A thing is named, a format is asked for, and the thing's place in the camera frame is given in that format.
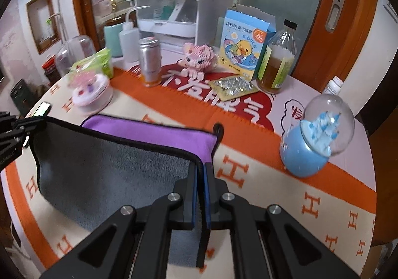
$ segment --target orange and beige tablecloth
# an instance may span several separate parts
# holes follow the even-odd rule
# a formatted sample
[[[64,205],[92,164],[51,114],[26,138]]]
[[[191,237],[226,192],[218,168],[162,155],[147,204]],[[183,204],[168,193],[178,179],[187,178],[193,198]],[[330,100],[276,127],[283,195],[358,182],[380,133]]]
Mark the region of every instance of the orange and beige tablecloth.
[[[231,192],[251,204],[279,204],[361,273],[372,240],[376,186],[369,143],[358,121],[345,152],[333,157],[317,175],[298,179],[284,169],[279,158],[280,136],[299,123],[304,107],[318,94],[315,90],[289,77],[276,96],[257,93],[220,102],[207,80],[183,77],[175,65],[163,67],[163,77],[161,86],[145,88],[137,69],[116,69],[111,81],[115,94],[102,113],[207,130],[222,123],[225,135],[214,156],[216,177],[226,180]],[[47,101],[52,104],[49,115],[80,125],[86,116],[73,106],[70,96],[62,79],[31,112]],[[15,228],[35,265],[44,271],[88,232],[45,201],[36,179],[29,148],[1,173]],[[212,231],[203,269],[169,265],[167,272],[167,278],[173,279],[233,277],[228,231]]]

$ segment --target phone screen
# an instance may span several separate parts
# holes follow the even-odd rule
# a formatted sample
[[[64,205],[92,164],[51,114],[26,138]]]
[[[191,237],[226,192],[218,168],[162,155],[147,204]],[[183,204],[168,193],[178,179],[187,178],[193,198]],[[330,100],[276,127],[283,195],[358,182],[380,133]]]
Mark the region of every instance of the phone screen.
[[[50,103],[43,102],[39,105],[35,113],[32,116],[43,116],[49,112],[49,108],[51,107]],[[27,147],[27,142],[29,141],[29,136],[25,138],[25,142],[23,143],[24,148]]]

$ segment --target gold foil packet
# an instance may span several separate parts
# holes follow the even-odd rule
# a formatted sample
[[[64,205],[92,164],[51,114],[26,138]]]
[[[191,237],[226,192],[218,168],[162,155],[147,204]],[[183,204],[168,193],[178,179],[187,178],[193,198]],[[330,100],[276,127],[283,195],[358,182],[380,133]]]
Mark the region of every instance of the gold foil packet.
[[[211,80],[208,84],[217,92],[222,101],[233,100],[259,91],[258,88],[239,75]]]

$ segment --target black bottle cap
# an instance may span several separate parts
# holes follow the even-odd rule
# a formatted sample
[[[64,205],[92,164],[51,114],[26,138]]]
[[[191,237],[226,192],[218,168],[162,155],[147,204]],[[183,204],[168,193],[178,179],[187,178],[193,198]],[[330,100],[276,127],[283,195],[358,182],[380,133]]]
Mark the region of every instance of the black bottle cap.
[[[292,21],[289,21],[287,19],[285,19],[284,23],[283,23],[286,27],[292,28],[293,30],[296,30],[297,28],[297,23],[294,23]]]

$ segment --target metal screw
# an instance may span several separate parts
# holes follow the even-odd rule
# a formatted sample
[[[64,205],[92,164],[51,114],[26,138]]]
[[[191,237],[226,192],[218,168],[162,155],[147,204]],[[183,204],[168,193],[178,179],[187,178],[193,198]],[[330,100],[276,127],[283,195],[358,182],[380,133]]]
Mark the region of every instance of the metal screw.
[[[167,195],[169,201],[179,201],[181,196],[179,193],[170,193]]]
[[[232,201],[234,198],[235,198],[235,195],[232,193],[226,192],[226,193],[223,193],[223,195],[222,195],[222,199],[224,201]]]
[[[281,207],[278,206],[278,205],[271,205],[271,206],[268,208],[268,210],[269,210],[269,212],[270,212],[271,214],[274,214],[274,215],[280,214],[281,211],[282,211]]]
[[[123,215],[130,215],[132,212],[134,211],[134,209],[131,206],[123,206],[120,209],[120,213],[122,213]]]

